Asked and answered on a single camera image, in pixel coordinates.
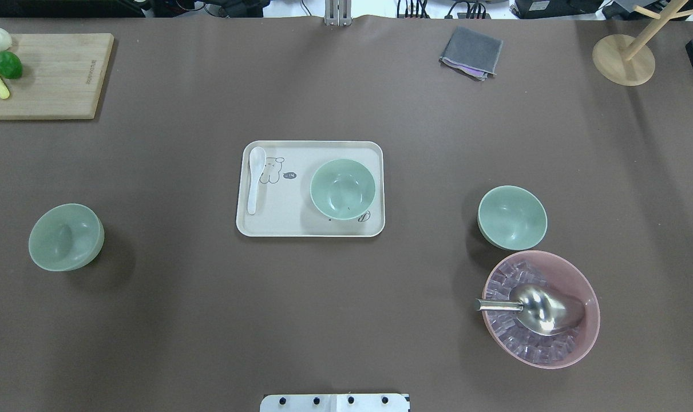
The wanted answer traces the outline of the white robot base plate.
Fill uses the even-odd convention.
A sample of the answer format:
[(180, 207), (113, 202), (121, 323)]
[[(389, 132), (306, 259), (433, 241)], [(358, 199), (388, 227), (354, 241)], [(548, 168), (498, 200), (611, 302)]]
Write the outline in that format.
[(408, 394), (271, 394), (263, 397), (260, 411), (410, 411)]

